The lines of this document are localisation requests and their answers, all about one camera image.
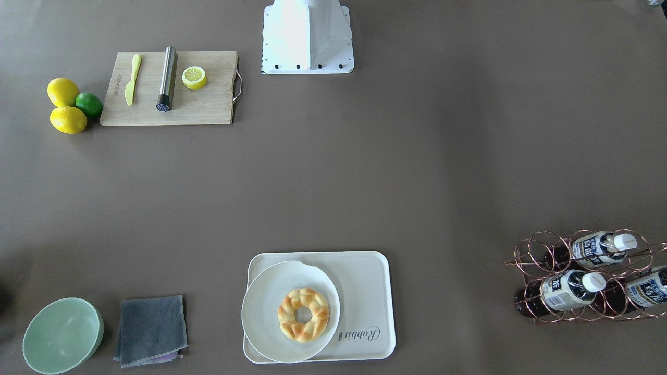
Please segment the tea bottle white cap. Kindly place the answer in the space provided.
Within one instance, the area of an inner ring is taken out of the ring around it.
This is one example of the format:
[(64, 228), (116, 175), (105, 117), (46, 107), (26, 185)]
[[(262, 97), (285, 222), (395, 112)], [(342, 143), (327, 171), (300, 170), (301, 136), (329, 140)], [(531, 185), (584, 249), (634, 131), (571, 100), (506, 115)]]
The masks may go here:
[(543, 262), (553, 271), (601, 270), (622, 262), (637, 245), (630, 233), (596, 232), (577, 238), (570, 245), (555, 245), (544, 254)]

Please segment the cream serving tray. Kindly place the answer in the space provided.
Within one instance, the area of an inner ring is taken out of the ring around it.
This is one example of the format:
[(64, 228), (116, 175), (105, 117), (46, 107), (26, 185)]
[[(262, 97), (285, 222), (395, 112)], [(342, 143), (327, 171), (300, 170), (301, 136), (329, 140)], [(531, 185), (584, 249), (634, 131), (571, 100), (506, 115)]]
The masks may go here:
[[(248, 288), (262, 271), (284, 261), (318, 267), (331, 278), (340, 297), (340, 320), (333, 337), (321, 352), (305, 361), (382, 360), (393, 353), (396, 332), (390, 266), (382, 253), (374, 250), (261, 253), (249, 263)], [(262, 356), (250, 344), (245, 331), (244, 353), (254, 363), (279, 363)]]

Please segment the tea bottle in rack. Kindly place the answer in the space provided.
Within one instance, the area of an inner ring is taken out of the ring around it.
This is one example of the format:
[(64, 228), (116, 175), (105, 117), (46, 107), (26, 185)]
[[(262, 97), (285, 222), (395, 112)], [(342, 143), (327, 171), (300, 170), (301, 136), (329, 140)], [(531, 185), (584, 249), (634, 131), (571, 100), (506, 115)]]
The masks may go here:
[(606, 286), (607, 280), (600, 273), (569, 270), (519, 289), (514, 301), (520, 314), (538, 318), (588, 306)]

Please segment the tea bottle rack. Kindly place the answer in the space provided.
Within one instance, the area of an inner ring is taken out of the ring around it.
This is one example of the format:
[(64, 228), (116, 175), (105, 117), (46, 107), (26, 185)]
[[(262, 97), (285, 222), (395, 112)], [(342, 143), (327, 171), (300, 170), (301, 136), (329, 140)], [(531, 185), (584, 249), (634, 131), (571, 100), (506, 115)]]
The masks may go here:
[(594, 306), (613, 316), (653, 308), (666, 302), (666, 266), (654, 267), (631, 279), (612, 279), (596, 297)]

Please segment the white round plate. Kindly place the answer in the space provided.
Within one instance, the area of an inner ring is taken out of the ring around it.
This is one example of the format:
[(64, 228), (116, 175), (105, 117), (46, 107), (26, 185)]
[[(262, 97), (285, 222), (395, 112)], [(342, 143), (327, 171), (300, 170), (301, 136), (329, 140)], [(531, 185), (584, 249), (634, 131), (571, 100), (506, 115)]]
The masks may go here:
[[(330, 317), (318, 339), (300, 343), (282, 333), (277, 309), (291, 290), (305, 287), (324, 295)], [(340, 313), (338, 290), (324, 271), (300, 261), (284, 261), (270, 266), (253, 280), (243, 300), (241, 321), (250, 344), (262, 356), (280, 363), (297, 363), (309, 360), (324, 349), (333, 337)]]

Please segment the bamboo cutting board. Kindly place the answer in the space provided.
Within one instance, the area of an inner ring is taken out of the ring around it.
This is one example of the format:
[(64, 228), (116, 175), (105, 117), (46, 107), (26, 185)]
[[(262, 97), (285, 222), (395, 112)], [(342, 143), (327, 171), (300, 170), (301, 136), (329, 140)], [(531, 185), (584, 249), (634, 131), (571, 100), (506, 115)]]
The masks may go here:
[[(118, 52), (103, 104), (103, 126), (221, 125), (233, 121), (235, 105), (236, 51), (177, 51), (173, 104), (168, 112), (156, 108), (165, 52), (139, 52), (142, 57), (135, 85), (133, 104), (126, 104), (126, 85), (131, 78), (132, 58), (136, 54)], [(207, 85), (198, 90), (186, 88), (182, 73), (190, 66), (205, 70)]]

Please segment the glazed donut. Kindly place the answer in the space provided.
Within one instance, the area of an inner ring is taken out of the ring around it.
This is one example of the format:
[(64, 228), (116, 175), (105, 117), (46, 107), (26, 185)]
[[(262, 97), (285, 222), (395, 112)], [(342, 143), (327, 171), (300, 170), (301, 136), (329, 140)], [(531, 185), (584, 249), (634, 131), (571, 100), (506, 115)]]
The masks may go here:
[(330, 309), (324, 295), (312, 288), (291, 290), (277, 309), (282, 333), (300, 343), (318, 339), (327, 328), (329, 317)]

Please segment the half lemon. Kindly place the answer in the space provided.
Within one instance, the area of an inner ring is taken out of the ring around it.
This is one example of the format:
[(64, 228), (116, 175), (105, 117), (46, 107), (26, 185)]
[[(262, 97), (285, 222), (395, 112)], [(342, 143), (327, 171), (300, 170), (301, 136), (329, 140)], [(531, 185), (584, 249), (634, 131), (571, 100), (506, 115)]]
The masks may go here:
[(191, 66), (184, 69), (181, 80), (183, 85), (191, 90), (201, 89), (208, 83), (205, 69), (199, 66)]

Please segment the steel muddler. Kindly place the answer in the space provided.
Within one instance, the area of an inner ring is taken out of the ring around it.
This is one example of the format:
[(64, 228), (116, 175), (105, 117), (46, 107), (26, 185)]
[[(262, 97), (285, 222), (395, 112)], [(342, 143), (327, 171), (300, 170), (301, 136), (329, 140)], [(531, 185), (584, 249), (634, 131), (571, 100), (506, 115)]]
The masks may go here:
[(160, 112), (166, 113), (172, 108), (173, 100), (171, 99), (171, 96), (175, 85), (176, 65), (176, 49), (172, 46), (168, 46), (165, 50), (164, 69), (162, 79), (160, 80), (159, 95), (155, 105), (156, 109)]

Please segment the grey folded cloth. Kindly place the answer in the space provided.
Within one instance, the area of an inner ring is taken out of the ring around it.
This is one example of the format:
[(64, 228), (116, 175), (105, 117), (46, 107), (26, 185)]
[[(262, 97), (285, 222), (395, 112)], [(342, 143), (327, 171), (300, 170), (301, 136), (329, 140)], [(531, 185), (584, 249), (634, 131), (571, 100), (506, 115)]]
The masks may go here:
[(121, 302), (114, 360), (122, 368), (164, 363), (188, 347), (181, 295)]

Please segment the yellow plastic knife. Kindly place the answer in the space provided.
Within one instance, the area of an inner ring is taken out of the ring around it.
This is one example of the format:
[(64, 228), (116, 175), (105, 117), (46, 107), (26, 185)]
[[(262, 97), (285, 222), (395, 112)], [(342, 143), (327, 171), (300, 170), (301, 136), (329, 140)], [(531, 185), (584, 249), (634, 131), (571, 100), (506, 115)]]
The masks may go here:
[(137, 83), (137, 78), (138, 78), (138, 73), (140, 71), (141, 63), (142, 63), (142, 56), (136, 53), (132, 57), (130, 81), (127, 83), (125, 88), (125, 100), (127, 105), (133, 104), (133, 98), (135, 95), (135, 86)]

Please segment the green lime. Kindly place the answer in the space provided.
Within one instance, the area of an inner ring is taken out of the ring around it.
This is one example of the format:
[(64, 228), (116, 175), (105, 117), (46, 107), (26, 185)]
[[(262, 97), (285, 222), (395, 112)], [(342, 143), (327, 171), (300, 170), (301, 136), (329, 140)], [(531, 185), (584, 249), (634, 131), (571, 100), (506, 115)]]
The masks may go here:
[(75, 98), (75, 106), (88, 117), (98, 117), (103, 111), (102, 100), (90, 92), (79, 93)]

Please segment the yellow lemon lower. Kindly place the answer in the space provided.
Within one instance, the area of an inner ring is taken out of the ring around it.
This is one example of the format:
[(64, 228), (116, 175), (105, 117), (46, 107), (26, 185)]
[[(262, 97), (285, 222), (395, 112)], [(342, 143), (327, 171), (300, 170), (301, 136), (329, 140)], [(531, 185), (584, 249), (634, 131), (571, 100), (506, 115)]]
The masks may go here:
[(50, 122), (57, 130), (66, 134), (80, 133), (88, 125), (86, 114), (81, 109), (71, 106), (53, 109)]

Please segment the yellow lemon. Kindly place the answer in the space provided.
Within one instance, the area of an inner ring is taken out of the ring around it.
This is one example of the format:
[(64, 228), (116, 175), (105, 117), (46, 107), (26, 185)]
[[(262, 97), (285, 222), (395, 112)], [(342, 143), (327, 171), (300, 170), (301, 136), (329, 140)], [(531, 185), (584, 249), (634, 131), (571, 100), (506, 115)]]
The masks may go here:
[(47, 85), (48, 99), (55, 107), (75, 106), (79, 93), (77, 85), (68, 78), (55, 78)]
[(86, 114), (81, 109), (71, 106), (53, 109), (50, 122), (57, 130), (66, 134), (80, 133), (88, 125)]

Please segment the yellow lemon upper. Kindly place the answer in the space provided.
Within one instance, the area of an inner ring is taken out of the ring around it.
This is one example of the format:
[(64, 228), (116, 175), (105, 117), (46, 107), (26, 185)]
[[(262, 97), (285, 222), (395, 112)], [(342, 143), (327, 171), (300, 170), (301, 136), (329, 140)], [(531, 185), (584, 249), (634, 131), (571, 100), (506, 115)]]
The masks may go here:
[(55, 107), (75, 106), (79, 93), (77, 85), (68, 78), (55, 78), (47, 85), (48, 99)]

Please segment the mint green bowl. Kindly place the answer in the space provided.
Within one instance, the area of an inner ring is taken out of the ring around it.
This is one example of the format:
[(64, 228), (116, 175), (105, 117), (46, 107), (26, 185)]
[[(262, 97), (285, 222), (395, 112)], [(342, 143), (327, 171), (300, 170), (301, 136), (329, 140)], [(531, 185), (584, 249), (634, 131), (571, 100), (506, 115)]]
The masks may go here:
[(23, 356), (38, 373), (67, 372), (91, 358), (103, 337), (97, 308), (79, 297), (54, 301), (33, 318), (23, 338)]

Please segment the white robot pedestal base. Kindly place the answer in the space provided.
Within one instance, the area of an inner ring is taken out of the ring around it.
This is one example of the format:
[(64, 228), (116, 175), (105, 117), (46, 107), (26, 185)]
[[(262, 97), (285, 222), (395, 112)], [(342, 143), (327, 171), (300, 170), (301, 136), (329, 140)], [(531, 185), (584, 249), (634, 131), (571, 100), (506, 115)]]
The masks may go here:
[(344, 74), (355, 67), (349, 9), (338, 1), (264, 8), (263, 74)]

